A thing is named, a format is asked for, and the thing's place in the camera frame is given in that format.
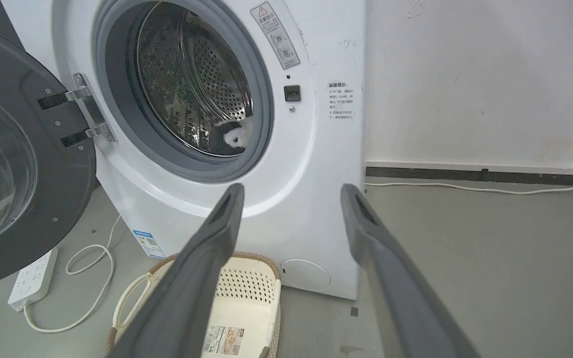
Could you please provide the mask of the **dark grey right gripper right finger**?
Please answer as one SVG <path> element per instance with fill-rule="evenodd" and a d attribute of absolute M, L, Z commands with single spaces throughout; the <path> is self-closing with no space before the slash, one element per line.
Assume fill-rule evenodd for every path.
<path fill-rule="evenodd" d="M 479 352 L 357 186 L 341 189 L 353 260 L 366 272 L 387 358 L 478 358 Z"/>

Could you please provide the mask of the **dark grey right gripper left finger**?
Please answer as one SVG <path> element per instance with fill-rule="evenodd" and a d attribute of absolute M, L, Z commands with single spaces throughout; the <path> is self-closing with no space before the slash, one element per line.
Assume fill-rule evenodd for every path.
<path fill-rule="evenodd" d="M 109 358 L 197 358 L 220 270 L 237 242 L 245 187 L 230 185 L 132 317 Z"/>

